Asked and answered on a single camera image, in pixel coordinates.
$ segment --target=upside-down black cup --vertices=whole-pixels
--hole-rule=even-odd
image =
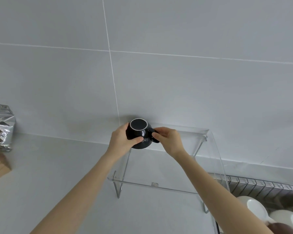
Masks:
[[[156,132],[151,125],[144,119],[136,118],[133,119],[126,130],[127,139],[134,139],[142,136],[144,140],[140,143],[132,146],[134,149],[144,149],[151,145],[152,142],[159,143],[157,139],[152,136],[152,133]]]

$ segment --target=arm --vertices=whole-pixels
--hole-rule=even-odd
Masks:
[[[246,206],[215,181],[183,148],[176,130],[155,128],[152,136],[159,140],[166,152],[183,168],[215,220],[225,233],[272,234]]]
[[[142,137],[127,140],[128,123],[112,133],[106,153],[73,189],[44,217],[31,234],[73,234],[93,204],[114,163]]]

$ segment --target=silver foil bag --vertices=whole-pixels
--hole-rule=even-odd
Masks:
[[[15,122],[15,115],[9,106],[0,104],[0,148],[3,151],[11,150],[10,145]]]

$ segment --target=person's right hand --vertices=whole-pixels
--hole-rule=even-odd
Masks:
[[[187,153],[183,147],[178,131],[167,127],[158,127],[154,129],[158,131],[158,133],[153,132],[152,136],[163,145],[165,151],[174,159]]]

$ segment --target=transparent shelf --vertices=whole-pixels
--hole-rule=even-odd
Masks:
[[[186,151],[229,190],[223,163],[210,130],[155,123],[151,125],[153,128],[166,126],[178,130]],[[197,195],[202,203],[202,212],[198,218],[203,220],[204,215],[211,216],[183,169],[165,152],[160,143],[152,143],[146,149],[131,149],[114,165],[108,179],[114,183],[118,198],[121,196],[123,184]],[[211,218],[213,230],[219,233],[214,218]]]

